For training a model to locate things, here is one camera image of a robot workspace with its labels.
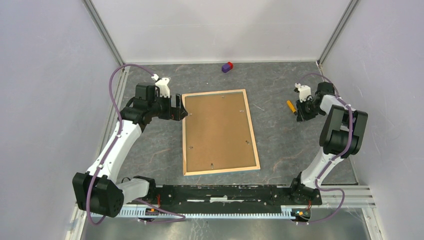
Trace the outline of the yellow handled screwdriver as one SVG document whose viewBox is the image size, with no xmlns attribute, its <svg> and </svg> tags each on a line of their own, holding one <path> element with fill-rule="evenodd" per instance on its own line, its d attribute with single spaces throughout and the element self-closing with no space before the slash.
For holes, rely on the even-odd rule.
<svg viewBox="0 0 424 240">
<path fill-rule="evenodd" d="M 293 103 L 290 101 L 290 100 L 287 100 L 286 101 L 286 104 L 287 104 L 287 106 L 289 107 L 289 109 L 290 109 L 290 111 L 295 115 L 295 116 L 297 116 L 298 115 L 298 112 L 297 112 L 297 109 L 295 108 L 295 106 L 293 105 Z"/>
</svg>

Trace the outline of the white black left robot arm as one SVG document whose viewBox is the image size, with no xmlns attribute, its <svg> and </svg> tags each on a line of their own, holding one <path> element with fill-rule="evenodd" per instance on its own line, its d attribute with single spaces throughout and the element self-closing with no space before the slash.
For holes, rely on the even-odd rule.
<svg viewBox="0 0 424 240">
<path fill-rule="evenodd" d="M 182 95 L 171 95 L 167 83 L 137 84 L 134 97 L 119 111 L 114 132 L 100 155 L 85 173 L 77 172 L 72 179 L 78 208 L 113 218 L 132 201 L 153 203 L 158 195 L 154 179 L 135 176 L 119 183 L 118 173 L 153 118 L 181 121 L 187 115 Z"/>
</svg>

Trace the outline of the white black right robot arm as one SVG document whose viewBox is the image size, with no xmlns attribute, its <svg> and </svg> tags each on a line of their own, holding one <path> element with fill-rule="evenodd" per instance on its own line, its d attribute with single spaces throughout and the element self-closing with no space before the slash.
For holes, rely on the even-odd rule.
<svg viewBox="0 0 424 240">
<path fill-rule="evenodd" d="M 295 204 L 313 201 L 320 194 L 323 179 L 344 159 L 356 155 L 363 142 L 368 114 L 345 102 L 331 82 L 321 82 L 317 90 L 295 84 L 298 122 L 326 116 L 319 137 L 319 151 L 311 164 L 293 179 L 289 199 Z"/>
</svg>

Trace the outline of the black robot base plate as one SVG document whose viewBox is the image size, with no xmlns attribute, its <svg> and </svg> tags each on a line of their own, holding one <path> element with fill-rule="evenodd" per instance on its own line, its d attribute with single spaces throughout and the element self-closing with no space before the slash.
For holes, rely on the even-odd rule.
<svg viewBox="0 0 424 240">
<path fill-rule="evenodd" d="M 178 214 L 277 213 L 282 206 L 320 206 L 319 190 L 286 185 L 162 185 L 143 200 Z"/>
</svg>

